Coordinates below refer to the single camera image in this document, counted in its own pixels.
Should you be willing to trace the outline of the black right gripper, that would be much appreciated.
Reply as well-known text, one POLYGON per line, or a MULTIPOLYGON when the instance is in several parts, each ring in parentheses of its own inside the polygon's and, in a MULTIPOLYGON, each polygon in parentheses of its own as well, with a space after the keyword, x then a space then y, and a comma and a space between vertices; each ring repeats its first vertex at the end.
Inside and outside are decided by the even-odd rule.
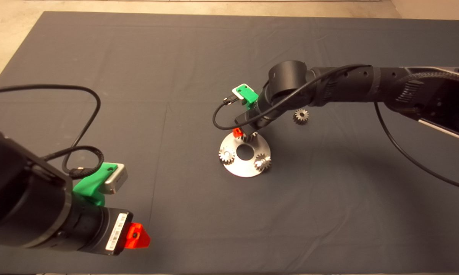
POLYGON ((233 129, 234 138, 240 138, 244 135, 252 135, 258 130, 266 127, 270 123, 268 116, 261 116, 260 112, 256 109, 248 110, 235 118, 235 123, 239 125, 238 128, 233 129))

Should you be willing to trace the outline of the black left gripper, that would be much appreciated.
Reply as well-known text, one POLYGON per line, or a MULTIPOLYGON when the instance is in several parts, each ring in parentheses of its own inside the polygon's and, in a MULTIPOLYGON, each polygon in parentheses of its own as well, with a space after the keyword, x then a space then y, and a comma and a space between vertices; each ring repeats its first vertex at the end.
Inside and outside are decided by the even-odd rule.
POLYGON ((132 212, 97 205, 74 205, 65 223, 65 249, 117 256, 124 249, 148 248, 151 242, 132 212))

